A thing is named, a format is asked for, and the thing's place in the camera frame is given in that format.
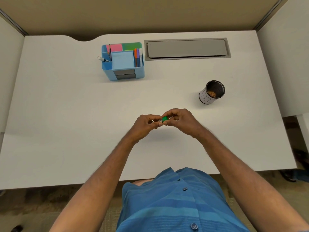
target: blue shirt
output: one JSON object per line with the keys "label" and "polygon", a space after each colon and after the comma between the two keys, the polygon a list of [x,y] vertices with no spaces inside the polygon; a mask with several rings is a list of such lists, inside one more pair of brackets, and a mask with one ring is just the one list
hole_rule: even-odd
{"label": "blue shirt", "polygon": [[219,184],[191,168],[168,168],[151,182],[122,188],[122,231],[249,231],[225,201]]}

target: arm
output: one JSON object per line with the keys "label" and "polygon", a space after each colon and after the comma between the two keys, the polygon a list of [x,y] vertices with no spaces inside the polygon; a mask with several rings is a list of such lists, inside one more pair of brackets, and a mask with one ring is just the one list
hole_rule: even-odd
{"label": "arm", "polygon": [[203,145],[241,209],[258,231],[309,230],[309,225],[278,191],[226,148],[191,112],[172,109],[162,116],[172,117],[164,121],[164,125],[175,126]]}
{"label": "arm", "polygon": [[98,231],[113,197],[122,170],[133,146],[148,133],[162,126],[161,116],[141,115],[103,164],[76,192],[50,232]]}

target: forearm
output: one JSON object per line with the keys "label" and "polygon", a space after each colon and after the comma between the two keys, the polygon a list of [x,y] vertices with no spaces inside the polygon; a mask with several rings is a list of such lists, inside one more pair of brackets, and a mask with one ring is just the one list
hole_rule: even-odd
{"label": "forearm", "polygon": [[197,138],[204,146],[237,202],[259,231],[308,230],[308,224],[260,175],[205,129]]}
{"label": "forearm", "polygon": [[52,226],[57,231],[98,231],[134,142],[123,137],[103,164],[83,184]]}

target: brown contents in cup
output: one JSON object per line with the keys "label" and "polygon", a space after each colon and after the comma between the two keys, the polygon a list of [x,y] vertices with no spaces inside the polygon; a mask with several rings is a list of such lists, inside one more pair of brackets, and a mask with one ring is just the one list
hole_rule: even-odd
{"label": "brown contents in cup", "polygon": [[216,97],[216,93],[213,91],[207,91],[207,93],[211,96],[211,97]]}

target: pink sticky note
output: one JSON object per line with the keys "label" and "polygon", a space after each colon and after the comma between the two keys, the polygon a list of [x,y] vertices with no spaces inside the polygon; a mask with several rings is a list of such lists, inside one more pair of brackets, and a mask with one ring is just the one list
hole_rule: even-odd
{"label": "pink sticky note", "polygon": [[[106,45],[107,52],[109,52],[109,45]],[[111,45],[111,51],[122,51],[122,44]]]}

